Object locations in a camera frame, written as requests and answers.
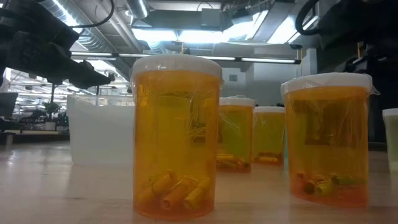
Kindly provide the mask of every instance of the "white plastic container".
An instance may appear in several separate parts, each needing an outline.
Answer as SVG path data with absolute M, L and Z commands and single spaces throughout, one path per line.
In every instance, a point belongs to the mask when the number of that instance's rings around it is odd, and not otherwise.
M 383 110 L 390 172 L 398 172 L 398 108 Z
M 132 97 L 70 95 L 67 115 L 74 164 L 132 166 Z

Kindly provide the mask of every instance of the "table surface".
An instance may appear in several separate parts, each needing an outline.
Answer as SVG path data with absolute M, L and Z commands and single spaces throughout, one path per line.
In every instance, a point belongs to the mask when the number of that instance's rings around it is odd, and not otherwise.
M 287 171 L 254 165 L 218 174 L 210 214 L 176 223 L 398 223 L 398 174 L 385 152 L 369 155 L 367 208 L 337 208 L 289 193 Z M 132 211 L 132 170 L 73 166 L 68 142 L 0 150 L 0 223 L 163 223 Z

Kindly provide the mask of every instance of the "black cable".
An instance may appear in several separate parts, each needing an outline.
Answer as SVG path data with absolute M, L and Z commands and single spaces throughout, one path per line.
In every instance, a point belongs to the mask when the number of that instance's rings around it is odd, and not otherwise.
M 201 2 L 199 3 L 198 7 L 197 7 L 197 11 L 199 11 L 199 6 L 200 6 L 202 3 L 207 3 L 207 5 L 209 5 L 209 6 L 213 9 L 213 6 L 212 6 L 210 3 L 206 2 L 206 1 L 201 1 Z
M 301 35 L 315 35 L 319 33 L 319 28 L 313 28 L 310 30 L 304 30 L 303 28 L 305 16 L 310 12 L 310 10 L 315 6 L 318 1 L 319 0 L 309 0 L 307 3 L 304 4 L 303 8 L 301 8 L 300 12 L 298 13 L 295 26 L 297 32 L 299 32 Z
M 77 25 L 77 26 L 71 26 L 70 28 L 90 28 L 90 27 L 97 27 L 100 26 L 102 24 L 104 24 L 105 22 L 108 22 L 112 16 L 113 16 L 113 12 L 114 12 L 114 2 L 113 0 L 109 0 L 111 2 L 111 12 L 109 13 L 109 15 L 102 20 L 101 22 L 97 22 L 95 24 L 87 24 L 87 25 Z

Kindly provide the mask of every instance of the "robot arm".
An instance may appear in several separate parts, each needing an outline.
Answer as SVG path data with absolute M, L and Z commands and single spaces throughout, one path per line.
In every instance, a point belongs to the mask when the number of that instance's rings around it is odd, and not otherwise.
M 70 58 L 79 34 L 38 2 L 11 0 L 0 8 L 0 73 L 9 67 L 57 85 L 69 79 L 78 88 L 109 84 L 88 62 Z

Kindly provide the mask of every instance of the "black machine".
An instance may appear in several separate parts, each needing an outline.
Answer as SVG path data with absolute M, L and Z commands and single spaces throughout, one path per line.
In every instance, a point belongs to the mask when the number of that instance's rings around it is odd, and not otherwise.
M 319 0 L 309 0 L 295 23 L 302 35 L 318 35 L 323 50 L 359 43 L 363 52 L 346 62 L 345 72 L 367 73 L 379 96 L 370 96 L 369 141 L 385 142 L 382 110 L 398 108 L 398 1 L 341 0 L 316 28 L 303 30 L 303 20 Z
M 69 49 L 79 38 L 72 28 L 99 24 L 68 27 L 39 3 L 42 1 L 7 0 L 0 8 L 0 74 L 9 67 L 44 77 L 56 85 L 65 79 L 84 89 L 109 84 L 111 79 L 94 71 L 91 64 L 70 58 Z

